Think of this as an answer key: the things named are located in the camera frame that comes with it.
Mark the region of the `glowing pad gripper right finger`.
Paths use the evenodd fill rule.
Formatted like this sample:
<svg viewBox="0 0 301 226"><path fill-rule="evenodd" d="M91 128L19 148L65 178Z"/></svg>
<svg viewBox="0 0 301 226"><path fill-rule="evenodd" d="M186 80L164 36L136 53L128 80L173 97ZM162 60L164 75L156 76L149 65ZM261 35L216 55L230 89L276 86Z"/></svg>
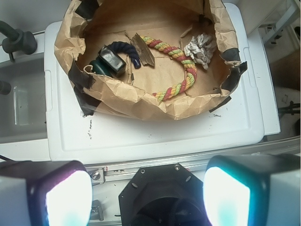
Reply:
<svg viewBox="0 0 301 226"><path fill-rule="evenodd" d="M203 199L214 226L299 226L301 158L214 156L204 175Z"/></svg>

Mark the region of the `glowing pad gripper left finger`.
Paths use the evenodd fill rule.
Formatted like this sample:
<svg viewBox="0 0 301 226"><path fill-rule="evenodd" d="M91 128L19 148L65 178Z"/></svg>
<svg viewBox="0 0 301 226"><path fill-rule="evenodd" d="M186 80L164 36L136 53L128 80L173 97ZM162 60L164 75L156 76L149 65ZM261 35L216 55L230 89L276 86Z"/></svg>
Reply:
<svg viewBox="0 0 301 226"><path fill-rule="evenodd" d="M79 161L3 161L2 226L86 226L92 182Z"/></svg>

